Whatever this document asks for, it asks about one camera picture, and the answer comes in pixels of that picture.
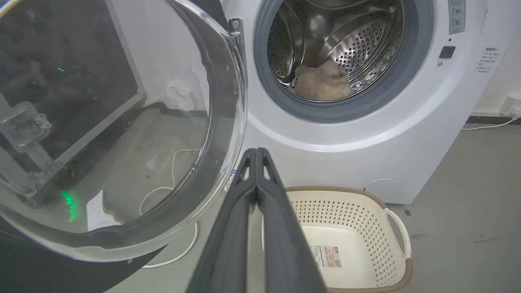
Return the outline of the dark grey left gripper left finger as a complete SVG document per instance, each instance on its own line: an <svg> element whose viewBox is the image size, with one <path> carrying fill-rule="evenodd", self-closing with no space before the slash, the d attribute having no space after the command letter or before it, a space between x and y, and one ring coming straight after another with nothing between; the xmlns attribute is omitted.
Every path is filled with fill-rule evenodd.
<svg viewBox="0 0 521 293"><path fill-rule="evenodd" d="M188 293L245 293L257 149L244 152L186 289Z"/></svg>

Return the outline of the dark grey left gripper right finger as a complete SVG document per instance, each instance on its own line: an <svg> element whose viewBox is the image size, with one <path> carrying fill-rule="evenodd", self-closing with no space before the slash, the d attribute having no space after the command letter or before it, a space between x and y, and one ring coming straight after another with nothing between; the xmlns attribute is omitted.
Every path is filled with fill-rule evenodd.
<svg viewBox="0 0 521 293"><path fill-rule="evenodd" d="M266 292L325 293L324 281L266 148L257 150L256 191L263 214Z"/></svg>

